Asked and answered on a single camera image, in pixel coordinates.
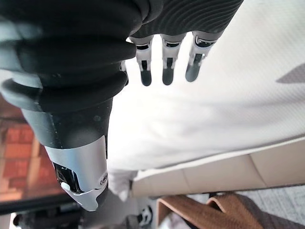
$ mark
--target gray carpet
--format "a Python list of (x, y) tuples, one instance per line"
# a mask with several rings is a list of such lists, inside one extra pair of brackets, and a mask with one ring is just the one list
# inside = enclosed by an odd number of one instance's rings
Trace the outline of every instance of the gray carpet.
[(305, 186), (238, 192), (270, 214), (305, 225)]

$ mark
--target black rubber grip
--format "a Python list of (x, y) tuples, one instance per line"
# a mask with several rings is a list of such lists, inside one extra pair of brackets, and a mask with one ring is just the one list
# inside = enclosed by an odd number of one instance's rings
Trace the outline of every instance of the black rubber grip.
[(140, 8), (144, 24), (156, 19), (163, 9), (163, 0), (133, 0), (133, 2)]
[(11, 79), (2, 84), (1, 93), (6, 100), (22, 109), (50, 113), (76, 112), (113, 98), (126, 82), (126, 73), (121, 71), (102, 83), (61, 90), (27, 87)]
[(164, 0), (161, 15), (132, 37), (179, 35), (188, 31), (220, 33), (228, 26), (243, 0)]
[(44, 146), (71, 149), (107, 135), (111, 109), (112, 99), (77, 112), (46, 113), (23, 109), (22, 113)]
[[(20, 85), (18, 90), (12, 82), (4, 85), (3, 96), (13, 105), (44, 112), (81, 110), (125, 86), (126, 75), (122, 80), (117, 73), (121, 61), (136, 53), (125, 40), (142, 25), (132, 0), (2, 0), (0, 16), (6, 28), (1, 31), (0, 68), (12, 71)], [(92, 103), (90, 94), (86, 98), (82, 92), (97, 85), (100, 94), (109, 95)], [(76, 102), (78, 94), (86, 105)], [(58, 100), (72, 105), (62, 109)]]

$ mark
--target robotic finger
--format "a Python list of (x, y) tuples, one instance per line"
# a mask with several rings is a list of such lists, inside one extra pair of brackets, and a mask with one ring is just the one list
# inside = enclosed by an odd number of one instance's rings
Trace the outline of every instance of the robotic finger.
[(136, 58), (141, 71), (142, 84), (149, 86), (152, 83), (151, 61), (153, 36), (144, 38), (130, 37), (130, 40), (137, 47)]
[(189, 63), (185, 78), (188, 82), (193, 82), (197, 79), (200, 66), (203, 60), (208, 56), (209, 51), (217, 40), (209, 41), (204, 39), (200, 31), (193, 32), (193, 43), (190, 51)]
[(178, 58), (179, 49), (185, 33), (177, 36), (161, 34), (163, 46), (163, 83), (170, 85), (173, 82), (173, 71)]

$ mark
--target red brick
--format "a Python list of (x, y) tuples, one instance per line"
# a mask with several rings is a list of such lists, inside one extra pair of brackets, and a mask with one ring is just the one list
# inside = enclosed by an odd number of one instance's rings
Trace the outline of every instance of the red brick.
[(40, 162), (40, 168), (38, 172), (37, 184), (55, 184), (57, 178), (52, 162), (48, 157), (42, 157)]
[(32, 144), (6, 144), (5, 158), (29, 158)]
[(43, 145), (40, 145), (39, 156), (49, 158), (46, 148)]
[(29, 160), (12, 160), (8, 159), (4, 165), (4, 178), (26, 177), (29, 168)]
[(6, 133), (6, 143), (17, 143), (19, 142), (20, 139), (20, 129), (15, 129), (15, 128), (9, 128), (7, 133)]
[(18, 189), (24, 189), (27, 185), (27, 179), (26, 178), (13, 178), (10, 179), (10, 188), (18, 188)]
[(20, 133), (20, 143), (32, 143), (34, 138), (34, 133), (30, 128), (21, 129)]

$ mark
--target robotic hand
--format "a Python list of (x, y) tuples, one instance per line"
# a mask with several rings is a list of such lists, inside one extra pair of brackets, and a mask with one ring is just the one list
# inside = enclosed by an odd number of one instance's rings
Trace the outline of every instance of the robotic hand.
[(112, 98), (127, 82), (121, 62), (137, 54), (149, 85), (151, 40), (162, 34), (169, 85), (181, 41), (193, 31), (186, 79), (195, 80), (242, 1), (0, 0), (0, 69), (12, 73), (1, 93), (22, 109), (61, 187), (84, 209), (106, 198)]

